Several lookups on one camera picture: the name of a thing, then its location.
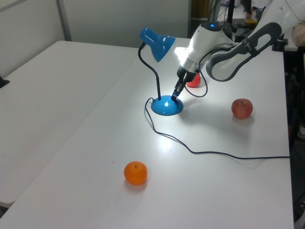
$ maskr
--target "white wall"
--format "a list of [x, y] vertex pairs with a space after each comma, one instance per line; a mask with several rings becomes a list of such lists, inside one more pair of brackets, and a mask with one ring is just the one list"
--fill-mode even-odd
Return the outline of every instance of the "white wall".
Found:
[[64, 40], [55, 0], [26, 0], [0, 12], [0, 75]]
[[187, 37], [189, 0], [62, 0], [75, 42], [139, 47], [140, 31]]

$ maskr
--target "white table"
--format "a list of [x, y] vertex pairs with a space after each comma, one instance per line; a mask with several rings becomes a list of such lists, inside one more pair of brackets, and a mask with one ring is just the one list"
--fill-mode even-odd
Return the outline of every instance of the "white table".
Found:
[[57, 42], [0, 89], [0, 206], [9, 207], [127, 67], [136, 49]]
[[[188, 41], [178, 39], [175, 46]], [[171, 94], [179, 66], [173, 49], [156, 63], [146, 46], [143, 58], [158, 71], [161, 93]], [[156, 128], [193, 150], [288, 156], [282, 62], [281, 53], [268, 49], [229, 82], [207, 76], [207, 96], [183, 91], [178, 115], [151, 111]], [[157, 96], [155, 77], [135, 59], [0, 219], [0, 229], [293, 228], [288, 159], [193, 155], [152, 131], [144, 115], [151, 96]], [[231, 112], [241, 97], [254, 105], [246, 120]], [[124, 180], [124, 167], [134, 160], [148, 167], [142, 186]]]

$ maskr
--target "desk lamp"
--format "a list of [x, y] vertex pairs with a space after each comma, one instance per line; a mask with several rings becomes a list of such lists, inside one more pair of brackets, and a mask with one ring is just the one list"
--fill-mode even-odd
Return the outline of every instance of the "desk lamp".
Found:
[[152, 50], [153, 57], [157, 62], [159, 62], [170, 50], [173, 43], [175, 42], [175, 38], [170, 36], [159, 36], [150, 28], [143, 29], [140, 33], [140, 38], [143, 43], [139, 48], [139, 59], [145, 66], [147, 66], [155, 73], [157, 80], [158, 98], [154, 99], [154, 101], [152, 102], [152, 110], [159, 115], [175, 115], [181, 112], [183, 109], [182, 101], [179, 99], [173, 101], [170, 95], [161, 96], [158, 73], [141, 57], [141, 50], [144, 48], [145, 45], [148, 44]]

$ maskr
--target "lamp base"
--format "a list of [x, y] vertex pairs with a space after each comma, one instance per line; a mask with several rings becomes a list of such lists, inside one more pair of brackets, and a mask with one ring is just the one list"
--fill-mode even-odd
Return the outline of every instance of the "lamp base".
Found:
[[174, 102], [171, 100], [170, 95], [163, 95], [161, 96], [161, 100], [156, 98], [152, 102], [152, 111], [154, 111], [158, 115], [176, 115], [181, 112], [183, 109], [183, 103], [180, 99]]

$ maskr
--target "lamp shade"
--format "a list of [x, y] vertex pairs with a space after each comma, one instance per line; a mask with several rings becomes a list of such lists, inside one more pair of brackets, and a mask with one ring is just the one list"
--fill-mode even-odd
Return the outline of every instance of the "lamp shade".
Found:
[[176, 40], [171, 36], [159, 36], [150, 28], [143, 29], [140, 33], [140, 38], [151, 47], [152, 55], [157, 62], [162, 60]]

